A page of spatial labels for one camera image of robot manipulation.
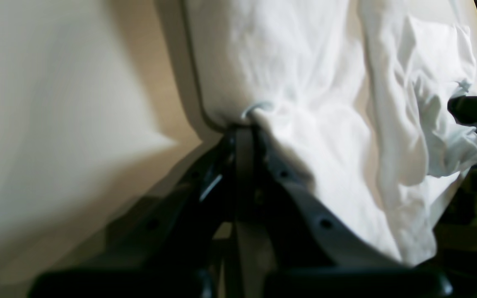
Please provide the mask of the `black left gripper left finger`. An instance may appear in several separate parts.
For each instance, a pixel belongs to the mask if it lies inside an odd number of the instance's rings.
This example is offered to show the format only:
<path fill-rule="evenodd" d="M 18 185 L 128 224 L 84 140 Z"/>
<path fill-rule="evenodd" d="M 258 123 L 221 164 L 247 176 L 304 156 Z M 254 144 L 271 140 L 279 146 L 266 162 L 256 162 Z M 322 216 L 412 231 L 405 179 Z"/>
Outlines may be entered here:
<path fill-rule="evenodd" d="M 120 240 L 80 266 L 42 274 L 28 297 L 216 298 L 207 259 L 229 205 L 236 134 L 229 128 Z"/>

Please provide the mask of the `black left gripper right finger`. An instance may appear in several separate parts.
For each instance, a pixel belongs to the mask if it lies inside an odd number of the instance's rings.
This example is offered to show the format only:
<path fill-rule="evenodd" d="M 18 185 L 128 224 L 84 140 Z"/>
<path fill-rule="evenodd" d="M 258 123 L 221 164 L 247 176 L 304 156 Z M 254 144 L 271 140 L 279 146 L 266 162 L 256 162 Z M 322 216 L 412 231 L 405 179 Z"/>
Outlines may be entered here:
<path fill-rule="evenodd" d="M 263 298 L 446 298 L 439 270 L 411 269 L 373 249 L 316 199 L 258 127 L 238 129 L 242 219 L 258 222 L 276 259 Z"/>

